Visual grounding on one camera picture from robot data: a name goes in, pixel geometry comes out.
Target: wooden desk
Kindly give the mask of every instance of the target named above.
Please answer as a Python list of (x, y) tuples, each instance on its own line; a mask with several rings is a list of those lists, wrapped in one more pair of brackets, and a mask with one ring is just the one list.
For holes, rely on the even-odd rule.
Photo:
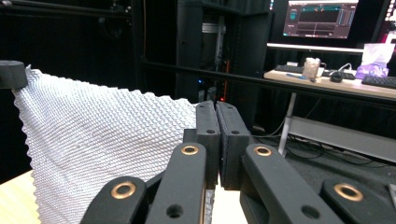
[[(295, 83), (304, 87), (312, 87), (313, 89), (322, 89), (328, 95), (332, 95), (334, 92), (337, 92), (337, 94), (343, 93), (346, 100), (350, 93), (360, 93), (365, 95), (366, 98), (381, 97), (396, 102), (396, 90), (364, 85), (361, 84), (361, 80), (359, 79), (343, 80), (341, 83), (335, 83), (331, 82), (328, 77), (319, 77), (316, 82), (311, 82), (306, 79), (288, 77), (286, 73), (278, 71), (265, 73), (264, 78), (281, 81), (287, 84)], [(292, 115), (295, 98), (296, 93), (294, 92), (291, 94), (289, 109), (285, 117), (285, 124), (279, 143), (278, 150), (281, 154), (285, 153), (284, 147), (288, 134), (293, 133), (308, 139), (377, 157), (382, 160), (396, 162), (396, 140), (374, 134), (357, 132), (309, 119), (297, 118)]]
[(0, 223), (39, 224), (31, 171), (0, 185)]

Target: desk leg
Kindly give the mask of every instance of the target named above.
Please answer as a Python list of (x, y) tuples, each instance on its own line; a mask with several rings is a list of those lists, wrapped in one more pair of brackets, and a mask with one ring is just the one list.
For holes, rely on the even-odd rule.
[(294, 92), (294, 93), (291, 94), (288, 112), (286, 113), (285, 123), (283, 124), (282, 135), (280, 136), (280, 142), (279, 142), (278, 151), (283, 156), (286, 156), (285, 145), (286, 145), (286, 141), (288, 140), (291, 115), (293, 113), (293, 108), (294, 108), (295, 101), (296, 101), (296, 93)]

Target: cloth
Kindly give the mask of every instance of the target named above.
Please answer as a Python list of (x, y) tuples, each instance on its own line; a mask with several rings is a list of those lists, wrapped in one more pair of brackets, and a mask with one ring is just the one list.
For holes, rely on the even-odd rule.
[(113, 178), (151, 179), (166, 168), (183, 130), (195, 128), (195, 107), (185, 99), (96, 86), (30, 68), (26, 76), (28, 86), (13, 92), (44, 224), (79, 223)]

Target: keyboard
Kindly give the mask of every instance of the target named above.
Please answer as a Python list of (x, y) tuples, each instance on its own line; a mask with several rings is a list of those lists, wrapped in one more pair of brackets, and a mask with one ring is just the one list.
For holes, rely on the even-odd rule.
[(278, 72), (302, 74), (304, 68), (298, 67), (298, 66), (292, 66), (292, 65), (277, 65), (274, 70), (276, 70)]
[[(334, 71), (324, 71), (322, 73), (322, 76), (329, 77), (332, 72), (334, 72)], [(339, 72), (339, 73), (341, 73), (343, 75), (343, 79), (355, 80), (355, 76), (353, 76), (352, 73), (346, 73), (346, 72)]]
[(396, 89), (396, 77), (365, 76), (361, 84)]

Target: monitor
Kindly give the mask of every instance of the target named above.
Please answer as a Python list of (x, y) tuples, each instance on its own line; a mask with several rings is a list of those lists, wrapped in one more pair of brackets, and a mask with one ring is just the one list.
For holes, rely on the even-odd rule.
[(275, 0), (269, 43), (363, 49), (375, 43), (390, 0)]

